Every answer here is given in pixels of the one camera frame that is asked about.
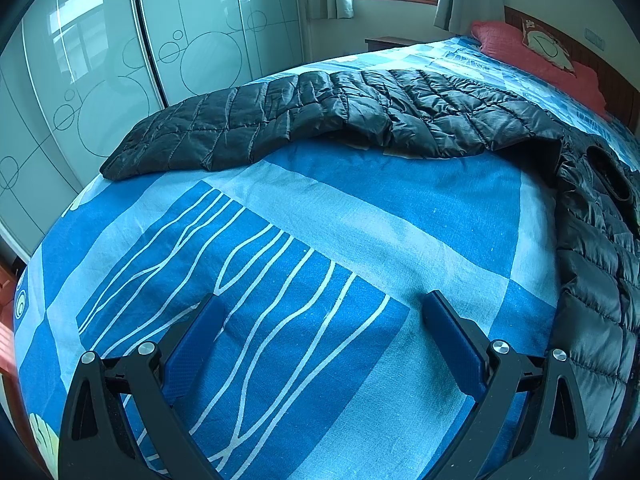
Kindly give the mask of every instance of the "blue gripper pad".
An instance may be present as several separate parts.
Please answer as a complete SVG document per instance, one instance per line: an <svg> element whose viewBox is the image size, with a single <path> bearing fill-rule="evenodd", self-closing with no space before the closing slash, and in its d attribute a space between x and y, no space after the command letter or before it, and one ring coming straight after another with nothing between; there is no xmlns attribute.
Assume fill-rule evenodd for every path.
<svg viewBox="0 0 640 480"><path fill-rule="evenodd" d="M486 393L484 359L476 353L474 346L447 311L442 299L434 292L422 299L422 319L436 341L460 391L480 402Z"/></svg>
<svg viewBox="0 0 640 480"><path fill-rule="evenodd" d="M169 406L173 406L176 399L190 389L198 370L213 349L224 314L222 302L217 296L212 296L167 360L162 394Z"/></svg>

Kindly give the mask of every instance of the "wooden headboard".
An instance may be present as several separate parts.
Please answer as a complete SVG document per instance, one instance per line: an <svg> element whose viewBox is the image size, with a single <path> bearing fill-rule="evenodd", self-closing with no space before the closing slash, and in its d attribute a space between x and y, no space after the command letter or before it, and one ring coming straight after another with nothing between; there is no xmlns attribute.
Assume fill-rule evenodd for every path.
<svg viewBox="0 0 640 480"><path fill-rule="evenodd" d="M540 23L558 38L569 51L571 59L593 68L598 75L600 92L602 92L607 102L607 112L618 118L632 132L635 132L638 126L638 115L640 114L640 92L620 72L579 41L537 18L519 10L511 9L511 7L504 7L504 18L507 23L520 30L522 30L523 18Z"/></svg>

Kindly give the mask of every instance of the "red pillow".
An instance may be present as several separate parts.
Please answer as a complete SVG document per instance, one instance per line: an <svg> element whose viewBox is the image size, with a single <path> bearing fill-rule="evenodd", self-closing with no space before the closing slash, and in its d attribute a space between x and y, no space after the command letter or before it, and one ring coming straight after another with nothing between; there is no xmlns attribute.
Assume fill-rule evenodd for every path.
<svg viewBox="0 0 640 480"><path fill-rule="evenodd" d="M607 102L598 89L598 76L593 69L575 61L574 74L559 69L524 46L522 31L504 22L474 22L471 33L482 43L483 54L539 77L610 120L605 110Z"/></svg>

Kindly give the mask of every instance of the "white wavy line pattern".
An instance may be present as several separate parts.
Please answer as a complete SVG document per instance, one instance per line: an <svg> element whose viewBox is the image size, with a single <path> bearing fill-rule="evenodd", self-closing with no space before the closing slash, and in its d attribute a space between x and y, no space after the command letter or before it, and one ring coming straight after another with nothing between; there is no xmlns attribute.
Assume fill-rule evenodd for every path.
<svg viewBox="0 0 640 480"><path fill-rule="evenodd" d="M160 273L163 269L166 268L166 266L171 262L172 258L174 258L176 254L178 254L178 252L185 246L185 244L190 239L193 238L193 236L197 232L201 231L202 229L208 227L210 224L215 222L216 218L218 218L225 211L225 209L229 208L229 206L232 205L233 201L231 199L228 199L220 208L218 208L215 212L213 212L210 216L207 217L207 214L210 211L212 211L214 206L218 202L220 202L222 198L228 198L228 197L225 197L221 192L219 192L219 194L212 201L212 203L209 204L206 208L204 208L204 210L197 216L195 220L190 222L190 224L188 224L185 228L182 229L179 236L177 237L177 241L174 243L174 246L171 248L171 251L168 256L164 257L159 263L154 264L150 267L147 266L145 269L140 270L134 273L132 276L128 277L124 281L124 283L117 288L116 291L112 292L108 296L108 298L104 300L105 296L110 293L110 290L115 285L117 285L118 279L121 278L123 275L125 275L127 269L131 269L135 265L135 263L139 261L140 256L145 254L145 251L149 250L149 248L153 246L154 241L156 241L162 233L166 232L167 229L172 225L178 223L181 219L184 218L184 216L188 212L193 211L193 209L196 208L199 204L201 204L206 199L207 196L209 196L211 193L215 191L217 190L211 189L203 193L203 195L201 195L193 205L185 209L185 211L183 211L177 218L163 225L158 230L158 232L156 232L154 236L124 264L124 266L116 273L116 275L114 275L110 279L105 289L101 292L97 300L95 300L95 303L92 305L92 308L87 314L85 320L82 322L82 325L79 327L79 333L85 332L88 329L88 327L92 324L92 322L94 322L94 320L97 320L97 314L100 311L104 310L105 307L110 305L114 301L114 299L119 299L122 291L125 289L127 285L129 285L129 283L133 282L134 280L142 276L145 277L145 279L139 284L138 288L131 295L127 297L127 300L125 301L124 305L119 309L119 311L115 314L115 316L110 319L110 322L108 323L108 325L102 330L102 333L97 337L96 341L93 343L92 349L95 349L98 346L98 344L105 338L105 336L110 332L114 323L116 323L116 321L123 315L126 309L131 305L131 303L140 295L145 285L149 284L149 281L153 277L158 275L158 273ZM162 316L162 314L165 313L165 311L168 310L170 305L173 305L173 303L177 301L176 300L177 295L193 279L194 270L198 267L198 264L202 265L201 259L205 251L207 250L207 248L212 244L215 245L214 244L215 240L222 233L228 230L236 222L236 220L241 217L244 211L245 211L245 208L240 207L239 210L236 211L233 214L233 216L231 216L231 218L222 225L222 227L218 228L212 235L209 235L209 237L207 237L206 241L202 244L197 254L194 255L191 261L190 267L188 269L186 269L185 267L185 270L186 270L185 276L175 286L174 290L172 290L168 294L168 297L163 302L162 306L157 311L155 311L154 314L152 315L150 314L150 317L144 322L142 322L139 326L137 326L134 330L121 336L117 341L113 342L104 352L101 353L103 357L108 355L111 351L114 351L122 343L132 339L134 336L136 336L136 334L139 334L142 332L143 336L139 336L135 341L135 343L131 344L127 349L127 351L124 352L124 354L130 353L137 347L137 345L139 345L145 340L152 338L153 336L156 336L158 333L161 333L163 330L171 326L174 322L177 322L178 320L182 319L191 310L197 307L197 304L192 304L191 306L184 308L183 310L181 310L181 312L174 315L171 319L162 323L160 326L154 328L150 332L144 332L146 328L152 325L156 320L158 320ZM272 248L274 248L278 244L280 239L283 238L284 235L286 235L286 233L284 233L282 230L277 230L277 232L270 237L268 233L271 232L271 229L273 227L274 226L272 224L267 224L265 227L261 228L258 232L255 232L255 234L252 234L251 236L245 238L243 241L238 242L238 244L235 245L229 251L228 255L226 256L226 258L222 263L222 266L220 267L220 270L217 271L217 275L215 274L213 275L216 277L215 284L212 287L215 294L219 296L225 295L225 293L227 293L229 289L231 289L236 283L239 283L245 277L245 275L255 267L256 262L258 262L258 260L265 253L267 253L269 250L272 250ZM240 308L242 308L242 306L247 302L252 292L256 289L256 287L260 285L260 282L264 279L265 275L267 275L267 273L274 266L274 264L277 263L277 261L282 257L282 255L290 248L290 246L294 242L294 238L290 235L286 235L284 237L284 240L285 240L284 243L280 245L280 247L270 257L270 259L266 263L260 264L260 266L258 266L258 268L255 269L255 271L257 271L257 275L252 280L252 282L246 287L246 289L244 291L242 291L242 289L235 290L234 294L238 295L240 294L240 292L242 292L242 294L239 297L239 299L236 301L231 311L229 311L229 313L227 314L226 319L222 325L222 329L218 334L215 335L215 339L219 338L220 335L225 331L225 328L229 323L229 321L231 320L232 316ZM243 248L247 248L251 244L253 244L252 245L253 249L249 250L248 253L246 250L241 253L241 250ZM263 428L265 424L267 424L267 427L262 431L262 434L260 436L260 439L258 440L258 443L255 444L253 449L250 451L249 455L244 460L243 464L240 466L238 471L234 474L233 476L234 479L237 479L240 476L242 476L242 474L246 471L246 469L251 465L252 461L258 455L258 453L264 446L265 442L270 437L271 433L273 433L273 430L276 427L279 420L284 416L284 413L289 409L292 403L295 402L295 400L300 396L302 391L337 355L340 354L340 352L342 352L355 338L357 338L357 336L359 336L364 330L367 329L369 325L371 325L371 323L376 319L376 317L379 316L380 313L382 313L382 311L386 307L386 304L388 303L389 296L385 296L385 299L382 301L382 303L377 308L377 310L373 314L371 314L369 319L364 321L353 333L351 333L350 336L348 336L347 339L345 339L340 345L338 345L310 373L308 373L306 376L302 376L302 382L298 385L297 388L293 390L293 392L291 392L292 388L294 387L294 384L296 383L297 380L299 380L302 374L302 371L304 370L305 366L308 364L312 355L316 351L316 348L322 336L326 333L326 330L328 329L332 319L335 317L336 313L340 309L340 306L345 296L350 290L351 284L356 279L357 277L356 274L351 273L346 279L344 285L342 286L340 293L338 297L335 299L333 306L328 311L328 313L322 318L322 321L320 322L317 328L316 334L314 335L312 341L308 344L308 347L306 348L304 355L300 358L299 362L297 363L295 370L292 371L286 383L281 387L280 391L277 393L277 395L273 399L273 402L271 402L268 407L265 406L265 410L260 415L260 417L251 425L250 428L248 428L243 434L241 434L242 422L244 420L246 405L247 405L247 402L249 402L250 400L249 384L252 379L252 376L254 375L254 371L258 365L258 361L260 360L261 356L264 354L265 350L268 348L270 343L273 342L273 340L281 332L281 330L284 329L284 327L286 327L291 321L296 319L298 316L301 316L302 314L309 311L310 309L313 309L316 306L316 304L318 304L318 300L321 298L321 296L325 292L331 280L334 279L336 263L333 261L327 260L328 268L326 270L324 278L322 279L322 282L319 283L319 285L317 286L311 298L309 298L308 301L306 301L306 303L303 306L301 306L299 309L286 315L282 320L280 320L276 324L276 326L262 340L258 341L259 345L258 345L258 348L255 349L254 353L252 355L249 353L249 348L252 346L252 342L257 337L258 329L263 324L264 319L274 309L278 307L280 301L282 300L284 295L287 293L287 290L291 286L291 283L294 281L296 276L299 275L304 265L311 259L314 253L315 251L312 248L306 249L304 253L301 256L299 256L299 260L297 261L293 269L290 272L288 272L288 274L284 275L282 272L280 273L276 272L275 277L274 276L270 277L270 280L268 283L271 283L271 285L273 285L274 280L280 281L282 278L284 278L282 282L282 286L280 287L279 291L275 295L273 301L271 301L268 305L266 305L265 308L262 308L260 312L255 314L256 316L255 321L251 329L249 330L248 334L246 335L246 338L244 339L243 342L241 342L242 349L239 351L238 357L236 358L236 361L231 371L228 373L226 380L224 381L222 386L219 387L218 391L212 396L208 405L204 407L204 409L200 413L200 416L190 428L190 434L194 434L198 431L198 428L201 427L201 425L206 420L207 416L209 415L213 407L222 398L224 393L229 389L231 384L234 382L241 365L245 361L250 359L250 362L248 364L248 369L244 373L244 377L242 379L241 393L238 399L238 414L236 416L235 427L233 429L231 437L226 447L224 447L219 452L209 456L210 462L212 462L213 460L221 459L221 461L218 463L216 468L218 470L222 470L223 468L225 468L225 466L227 466L228 460L230 459L234 451L239 446L241 446L244 442L246 442L251 436L253 436L255 433L260 431L260 429ZM242 265L242 263L239 260L244 260L246 258L248 258L248 260L244 265ZM228 270L231 268L232 265L235 269L237 269L239 266L242 266L242 267L240 268L240 270L236 270L232 276L229 276L228 281L226 281L226 283L223 284L223 280L225 279L228 273ZM260 304L259 303L260 299L253 300L252 304L254 304L254 306L256 301L258 301L257 304ZM124 401L125 406L129 402L129 399L130 399L130 396L127 396ZM140 433L140 436L136 439L139 445L143 442L146 435L147 435L146 430L143 429L143 431ZM146 460L149 462L156 459L158 459L158 455L156 454L146 457Z"/></svg>

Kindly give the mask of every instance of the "bed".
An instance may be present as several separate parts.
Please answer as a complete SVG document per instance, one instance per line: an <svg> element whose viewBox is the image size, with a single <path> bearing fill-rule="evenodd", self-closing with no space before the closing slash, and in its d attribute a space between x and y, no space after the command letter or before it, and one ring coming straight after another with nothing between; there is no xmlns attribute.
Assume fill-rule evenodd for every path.
<svg viewBox="0 0 640 480"><path fill-rule="evenodd" d="M514 92L640 168L623 123L469 38L263 80L364 68L421 68ZM554 194L517 153L436 160L315 139L216 173L98 176L18 282L16 363L38 448L55 470L82 352L117 356L158 341L213 291L228 306L225 326L176 409L224 478L421 478L472 399L421 327L415 298L437 288L489 339L542 354L559 295L554 248ZM124 403L150 466L166 472Z"/></svg>

